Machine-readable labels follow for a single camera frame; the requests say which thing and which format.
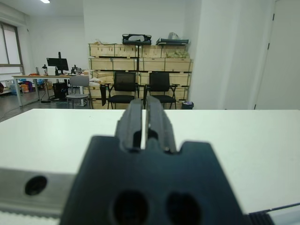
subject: mesh chair back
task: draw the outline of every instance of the mesh chair back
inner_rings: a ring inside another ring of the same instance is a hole
[[[116,91],[135,91],[135,73],[115,72],[113,85]]]
[[[90,83],[89,76],[72,76],[72,77],[70,77],[70,84],[72,86],[88,87],[89,83]]]
[[[150,91],[168,91],[170,88],[169,73],[150,73]]]
[[[101,84],[100,85],[100,92],[101,92],[101,103],[102,106],[106,104],[106,86]]]

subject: ceiling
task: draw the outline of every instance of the ceiling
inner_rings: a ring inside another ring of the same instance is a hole
[[[31,16],[83,16],[83,0],[0,0],[0,2]]]

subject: office chair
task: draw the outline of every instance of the office chair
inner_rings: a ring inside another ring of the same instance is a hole
[[[73,87],[74,86],[88,87],[89,93],[88,94],[70,94],[70,95],[67,95],[66,98],[67,98],[67,107],[68,108],[69,108],[69,100],[72,101],[72,108],[74,109],[74,100],[83,99],[83,100],[86,100],[86,104],[88,105],[88,108],[93,109],[89,83],[90,83],[89,76],[72,76],[72,77],[70,77],[71,93],[73,93]]]
[[[138,85],[135,82],[135,73],[132,72],[115,72],[114,74],[114,82],[112,87],[110,88],[110,84],[106,84],[108,87],[109,97],[108,97],[108,106],[107,109],[109,109],[109,104],[111,104],[113,109],[113,103],[127,103],[129,104],[131,100],[135,98],[135,95],[114,95],[111,96],[111,91],[114,88],[115,91],[130,91],[130,92],[136,92],[138,90]]]
[[[175,91],[178,87],[177,84],[170,85],[170,76],[169,73],[150,73],[149,77],[149,84],[146,85],[146,88],[144,89],[144,106],[145,106],[145,99],[147,97],[147,92],[149,91],[150,95],[157,98],[160,103],[171,103],[170,109],[172,107],[172,104],[175,103],[175,109],[176,109],[176,97],[175,97]],[[173,95],[168,96],[165,95],[166,91],[172,90]],[[163,95],[152,95],[151,92],[164,92]]]

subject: stacked wooden crates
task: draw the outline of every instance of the stacked wooden crates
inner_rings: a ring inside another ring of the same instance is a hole
[[[143,45],[138,49],[138,46],[135,45],[89,44],[89,49],[90,56],[94,57],[90,59],[92,77],[99,78],[102,83],[113,83],[115,71],[136,72],[136,80],[140,85],[149,84],[151,72],[169,72],[170,84],[179,85],[175,93],[176,99],[182,101],[188,98],[188,87],[186,86],[190,85],[193,60],[167,58],[167,55],[177,50],[185,50],[185,46]],[[94,108],[103,108],[99,87],[90,87],[90,89],[94,99]],[[143,98],[143,91],[143,87],[141,87],[140,98]],[[119,109],[127,106],[127,104],[117,104]],[[181,108],[181,102],[178,102],[177,108]]]

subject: screw hole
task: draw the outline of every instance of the screw hole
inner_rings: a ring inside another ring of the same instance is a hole
[[[200,208],[189,194],[170,194],[166,207],[167,215],[174,225],[197,225],[200,222]]]
[[[44,176],[37,176],[31,178],[25,185],[25,194],[27,195],[38,195],[47,186],[47,179]]]
[[[121,193],[113,210],[119,225],[141,225],[146,221],[148,215],[147,201],[137,191]]]

